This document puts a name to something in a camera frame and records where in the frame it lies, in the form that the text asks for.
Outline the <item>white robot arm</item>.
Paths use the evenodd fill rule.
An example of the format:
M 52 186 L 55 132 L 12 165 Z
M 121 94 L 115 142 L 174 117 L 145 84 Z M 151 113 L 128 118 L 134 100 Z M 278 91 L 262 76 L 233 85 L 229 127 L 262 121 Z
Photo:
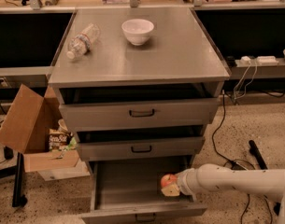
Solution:
M 285 224 L 285 169 L 232 170 L 209 163 L 161 178 L 161 191 L 168 197 L 230 189 L 280 203 L 278 224 Z

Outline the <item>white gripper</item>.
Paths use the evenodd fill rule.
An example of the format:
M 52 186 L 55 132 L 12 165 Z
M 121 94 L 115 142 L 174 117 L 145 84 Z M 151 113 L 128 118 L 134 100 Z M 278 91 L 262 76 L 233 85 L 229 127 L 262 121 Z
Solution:
M 176 174 L 177 184 L 172 183 L 162 188 L 162 193 L 166 197 L 178 197 L 180 192 L 184 195 L 194 195 L 192 190 L 192 181 L 189 175 L 194 174 L 194 169 L 186 169 Z

